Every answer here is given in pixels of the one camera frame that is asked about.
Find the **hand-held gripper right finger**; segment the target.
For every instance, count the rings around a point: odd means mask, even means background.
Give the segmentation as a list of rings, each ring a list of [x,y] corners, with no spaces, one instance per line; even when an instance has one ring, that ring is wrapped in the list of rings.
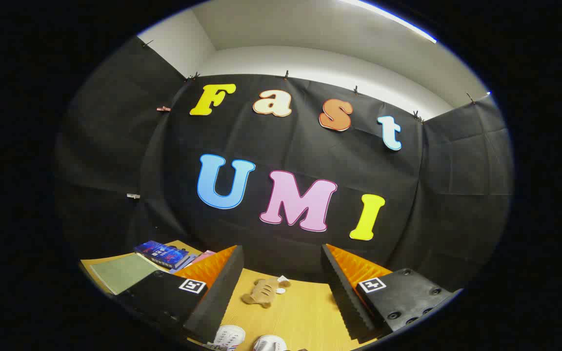
[[[461,293],[413,269],[391,271],[330,244],[322,246],[322,268],[350,337],[359,341],[402,333]]]

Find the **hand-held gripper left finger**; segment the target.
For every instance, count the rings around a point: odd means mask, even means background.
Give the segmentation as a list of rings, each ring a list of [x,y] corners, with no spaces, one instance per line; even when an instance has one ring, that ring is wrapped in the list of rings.
[[[233,245],[174,274],[150,273],[117,295],[117,301],[178,341],[212,342],[244,267]]]

